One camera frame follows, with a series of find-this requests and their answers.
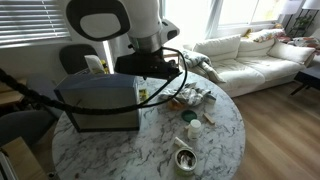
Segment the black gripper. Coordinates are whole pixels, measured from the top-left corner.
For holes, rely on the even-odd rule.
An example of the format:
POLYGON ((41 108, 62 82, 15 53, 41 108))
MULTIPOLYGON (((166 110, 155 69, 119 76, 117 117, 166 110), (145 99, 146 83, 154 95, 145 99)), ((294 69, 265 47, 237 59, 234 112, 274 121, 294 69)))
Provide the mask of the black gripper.
POLYGON ((181 74, 175 62, 166 62, 163 51, 154 53, 133 53, 119 56, 114 71, 117 73, 151 77, 158 79, 172 79, 181 74))

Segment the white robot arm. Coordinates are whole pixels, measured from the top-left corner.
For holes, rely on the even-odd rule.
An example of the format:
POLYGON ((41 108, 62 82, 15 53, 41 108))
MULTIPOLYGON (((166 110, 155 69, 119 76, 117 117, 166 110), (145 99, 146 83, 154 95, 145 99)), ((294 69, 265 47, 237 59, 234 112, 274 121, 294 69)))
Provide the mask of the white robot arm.
POLYGON ((78 34, 92 41, 128 36, 134 52, 117 58, 115 72, 171 79, 181 72, 164 60, 164 44, 180 30, 161 19, 159 10, 159 0, 70 0, 66 17, 78 34))

